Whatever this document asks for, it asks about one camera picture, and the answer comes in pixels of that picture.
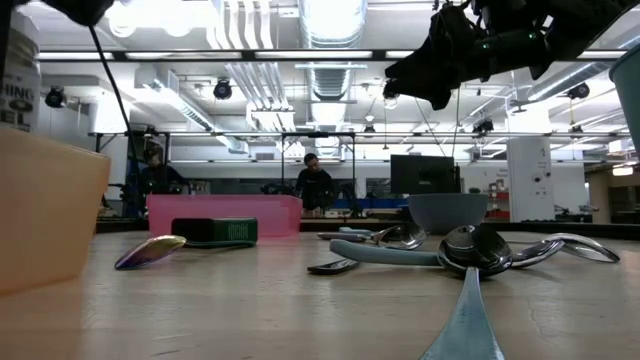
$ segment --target wooden table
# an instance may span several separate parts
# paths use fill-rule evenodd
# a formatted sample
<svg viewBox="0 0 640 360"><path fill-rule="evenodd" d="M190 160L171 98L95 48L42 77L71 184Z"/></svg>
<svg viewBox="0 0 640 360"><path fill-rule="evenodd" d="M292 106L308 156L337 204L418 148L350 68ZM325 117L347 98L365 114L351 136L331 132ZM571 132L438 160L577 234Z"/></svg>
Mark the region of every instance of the wooden table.
<svg viewBox="0 0 640 360"><path fill-rule="evenodd" d="M83 279L0 298L0 359L413 360L462 286L437 268L365 264L310 276L308 265L336 259L312 234L255 249L183 249L143 270L113 270L146 236L100 235ZM507 360L638 358L640 243L606 243L620 264L559 253L482 282Z"/></svg>

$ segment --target red object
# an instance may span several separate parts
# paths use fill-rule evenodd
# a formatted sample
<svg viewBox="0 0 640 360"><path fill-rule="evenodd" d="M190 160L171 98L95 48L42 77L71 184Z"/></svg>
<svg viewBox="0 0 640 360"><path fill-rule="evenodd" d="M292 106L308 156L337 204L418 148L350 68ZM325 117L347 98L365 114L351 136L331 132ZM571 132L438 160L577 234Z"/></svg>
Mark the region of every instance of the red object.
<svg viewBox="0 0 640 360"><path fill-rule="evenodd" d="M149 195L153 236L171 234L176 218L258 219L258 236L284 237L300 232L302 200L289 195Z"/></svg>
<svg viewBox="0 0 640 360"><path fill-rule="evenodd" d="M487 215L485 217L494 219L508 219L510 216L511 213L509 211L490 210L487 211Z"/></svg>
<svg viewBox="0 0 640 360"><path fill-rule="evenodd" d="M489 197L491 199L509 200L509 193L507 191L490 192Z"/></svg>

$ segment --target orange container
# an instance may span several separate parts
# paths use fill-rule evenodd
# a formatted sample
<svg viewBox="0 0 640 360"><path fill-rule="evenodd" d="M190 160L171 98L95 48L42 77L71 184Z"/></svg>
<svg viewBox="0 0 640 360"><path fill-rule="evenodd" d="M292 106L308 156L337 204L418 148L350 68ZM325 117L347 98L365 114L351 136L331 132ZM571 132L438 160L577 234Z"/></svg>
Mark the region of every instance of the orange container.
<svg viewBox="0 0 640 360"><path fill-rule="evenodd" d="M108 157L0 128L0 295L80 275Z"/></svg>

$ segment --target person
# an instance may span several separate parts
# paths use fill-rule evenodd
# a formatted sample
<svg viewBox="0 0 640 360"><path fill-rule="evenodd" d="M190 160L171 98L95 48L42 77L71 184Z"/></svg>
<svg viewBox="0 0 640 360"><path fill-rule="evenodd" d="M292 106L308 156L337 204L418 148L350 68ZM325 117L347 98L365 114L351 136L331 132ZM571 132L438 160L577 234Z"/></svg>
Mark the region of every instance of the person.
<svg viewBox="0 0 640 360"><path fill-rule="evenodd" d="M147 167L141 172L142 187L145 194L174 194L172 187L189 185L189 181L182 177L174 168L163 164L161 159L162 148L152 147L143 153Z"/></svg>
<svg viewBox="0 0 640 360"><path fill-rule="evenodd" d="M305 155L304 164L307 168L298 175L296 193L301 194L305 213L317 215L318 210L333 200L333 179L320 168L320 161L315 154Z"/></svg>

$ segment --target computer screen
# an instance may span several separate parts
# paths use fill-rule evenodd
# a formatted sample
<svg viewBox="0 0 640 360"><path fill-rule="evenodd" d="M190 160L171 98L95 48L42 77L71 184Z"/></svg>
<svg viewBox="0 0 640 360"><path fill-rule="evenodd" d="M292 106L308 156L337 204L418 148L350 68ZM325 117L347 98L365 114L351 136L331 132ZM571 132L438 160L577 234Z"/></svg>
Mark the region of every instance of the computer screen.
<svg viewBox="0 0 640 360"><path fill-rule="evenodd" d="M391 155L391 192L411 195L458 193L458 171L452 157Z"/></svg>

